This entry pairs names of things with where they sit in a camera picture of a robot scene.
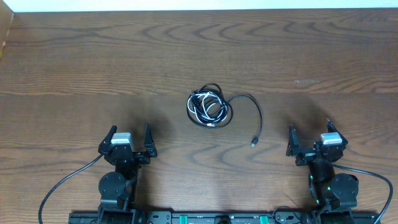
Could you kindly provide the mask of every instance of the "green connector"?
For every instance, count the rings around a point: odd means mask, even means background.
[[[180,215],[180,224],[188,224],[188,215]]]
[[[268,216],[260,216],[260,224],[268,224]]]

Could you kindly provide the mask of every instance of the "wood grain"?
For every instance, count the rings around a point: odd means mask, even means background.
[[[285,157],[288,127],[311,144],[332,119],[349,141],[338,163],[398,184],[398,10],[17,14],[0,63],[0,223],[37,223],[45,194],[97,156],[112,124],[159,157],[141,169],[137,202],[174,210],[313,205],[308,169]],[[250,93],[228,127],[186,117],[188,95],[216,82]],[[101,160],[65,182],[45,223],[96,210]],[[388,187],[361,174],[357,210],[379,212]],[[395,223],[394,197],[383,223]]]

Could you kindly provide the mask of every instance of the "black cable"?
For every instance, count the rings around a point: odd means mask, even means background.
[[[386,204],[384,205],[383,209],[381,210],[380,214],[377,216],[376,220],[373,222],[373,224],[377,224],[377,222],[381,219],[381,217],[384,215],[384,213],[386,212],[388,206],[390,205],[390,202],[392,200],[392,193],[393,193],[393,188],[392,188],[392,183],[390,182],[389,179],[383,177],[382,175],[379,174],[375,174],[373,172],[369,172],[369,171],[365,171],[365,170],[360,170],[360,169],[354,169],[354,168],[350,168],[350,167],[345,167],[345,166],[341,166],[341,165],[337,165],[334,164],[332,162],[329,162],[328,160],[325,159],[325,161],[329,164],[331,164],[332,166],[339,168],[339,169],[344,169],[344,170],[349,170],[349,171],[353,171],[353,172],[359,172],[361,174],[367,174],[367,175],[371,175],[373,177],[378,177],[384,181],[387,182],[388,186],[390,187],[390,193],[388,195],[388,199]]]
[[[208,86],[215,86],[218,90],[215,89],[205,89]],[[238,95],[234,96],[228,101],[224,99],[223,92],[221,91],[221,87],[215,83],[209,83],[203,86],[201,89],[194,91],[189,97],[187,101],[187,114],[189,119],[197,126],[208,128],[208,129],[220,129],[227,126],[234,115],[232,106],[230,102],[233,99],[239,97],[249,98],[256,105],[260,114],[260,130],[259,134],[256,138],[251,142],[251,147],[254,147],[259,141],[261,131],[262,131],[262,114],[261,109],[256,100],[249,95]],[[208,110],[214,106],[218,105],[220,108],[212,114],[208,113]],[[231,110],[231,116],[227,120],[229,110]]]
[[[275,212],[276,212],[277,210],[279,210],[280,208],[288,208],[288,209],[290,210],[290,212],[292,212],[293,215],[296,217],[296,219],[299,220],[298,223],[294,223],[294,224],[301,224],[301,219],[299,218],[299,216],[293,211],[293,209],[291,209],[289,206],[286,206],[286,205],[279,206],[279,207],[277,207],[277,208],[272,212],[271,218],[274,219],[275,223],[280,224],[280,222],[278,222],[278,221],[275,219]]]
[[[60,182],[58,182],[57,184],[55,184],[55,186],[48,192],[48,194],[44,197],[42,203],[40,204],[40,208],[39,208],[39,223],[43,224],[43,220],[42,220],[42,212],[43,212],[43,207],[45,202],[47,201],[47,199],[49,199],[50,195],[52,194],[52,192],[57,189],[57,187],[59,187],[62,183],[64,183],[67,179],[73,177],[74,175],[80,173],[81,171],[89,168],[90,166],[92,166],[96,161],[98,161],[101,157],[103,156],[103,154],[99,155],[97,158],[95,158],[95,160],[93,160],[91,163],[85,165],[84,167],[82,167],[81,169],[78,169],[76,171],[74,171],[73,173],[67,175],[64,179],[62,179]]]

